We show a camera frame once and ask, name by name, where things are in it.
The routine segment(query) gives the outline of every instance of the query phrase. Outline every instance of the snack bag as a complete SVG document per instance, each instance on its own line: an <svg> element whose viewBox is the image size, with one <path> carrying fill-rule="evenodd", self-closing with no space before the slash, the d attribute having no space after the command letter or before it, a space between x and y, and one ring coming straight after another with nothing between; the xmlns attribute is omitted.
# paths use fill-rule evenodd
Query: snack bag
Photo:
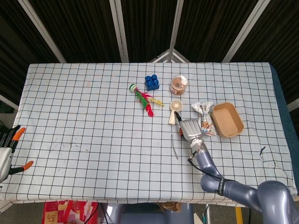
<svg viewBox="0 0 299 224"><path fill-rule="evenodd" d="M193 109L199 113L198 124L201 127L202 133L209 136L216 135L215 126L209 115L209 111L213 104L213 102L196 102L191 104Z"/></svg>

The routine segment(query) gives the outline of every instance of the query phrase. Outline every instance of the gray robot arm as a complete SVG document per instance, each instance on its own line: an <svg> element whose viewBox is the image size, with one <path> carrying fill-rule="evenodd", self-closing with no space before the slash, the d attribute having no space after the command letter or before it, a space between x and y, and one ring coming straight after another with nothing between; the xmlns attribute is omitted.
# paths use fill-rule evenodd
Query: gray robot arm
<svg viewBox="0 0 299 224"><path fill-rule="evenodd" d="M205 175L201 178L202 189L217 193L249 208L262 212L264 224L299 224L299 213L288 188L278 181L266 181L257 189L233 180L225 179L202 140L201 128L196 119L181 120L176 113L184 138L194 151L199 169Z"/></svg>

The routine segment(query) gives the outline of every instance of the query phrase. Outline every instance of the blue table edge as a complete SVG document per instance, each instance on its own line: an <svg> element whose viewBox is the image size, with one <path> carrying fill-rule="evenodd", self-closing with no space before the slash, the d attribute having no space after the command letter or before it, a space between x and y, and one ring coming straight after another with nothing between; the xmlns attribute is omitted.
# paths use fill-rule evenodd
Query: blue table edge
<svg viewBox="0 0 299 224"><path fill-rule="evenodd" d="M280 85L278 74L275 68L271 64L270 64L270 68L272 72L274 92L275 92L276 102L277 102L278 111L281 119L281 124L285 133L286 142L289 147L291 161L292 161L292 168L294 173L294 180L295 180L296 188L298 189L299 188L299 154L297 153L297 150L299 149L299 140L296 135L289 110L286 106L286 101Z"/></svg>

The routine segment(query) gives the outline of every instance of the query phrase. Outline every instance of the floor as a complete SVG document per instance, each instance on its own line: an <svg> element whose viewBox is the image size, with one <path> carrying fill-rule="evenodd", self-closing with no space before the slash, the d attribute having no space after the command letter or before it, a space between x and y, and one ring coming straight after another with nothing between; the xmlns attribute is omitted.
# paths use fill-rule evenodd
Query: floor
<svg viewBox="0 0 299 224"><path fill-rule="evenodd" d="M41 224L44 203L14 204L5 212L0 214L0 223L6 224ZM201 218L205 210L204 204L194 204L194 212ZM243 223L248 223L249 209L242 209ZM210 224L236 224L235 208L220 205L210 205ZM262 215L259 212L252 212L252 224L262 224Z"/></svg>

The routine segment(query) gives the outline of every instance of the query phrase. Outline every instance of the table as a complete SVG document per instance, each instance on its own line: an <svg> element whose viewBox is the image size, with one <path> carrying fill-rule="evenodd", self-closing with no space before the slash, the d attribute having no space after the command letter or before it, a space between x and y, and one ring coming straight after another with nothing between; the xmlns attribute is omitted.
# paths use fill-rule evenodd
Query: table
<svg viewBox="0 0 299 224"><path fill-rule="evenodd" d="M128 87L144 90L152 74L160 89L150 94L165 107L153 105L150 118ZM178 74L189 80L181 96L169 91ZM278 180L297 194L268 63L32 64L14 123L27 130L12 164L35 163L2 183L0 211L58 199L235 205L201 189L202 174L187 162L190 146L178 125L168 125L173 99L182 101L183 119L198 117L190 104L199 100L234 104L244 131L204 137L219 171L254 188Z"/></svg>

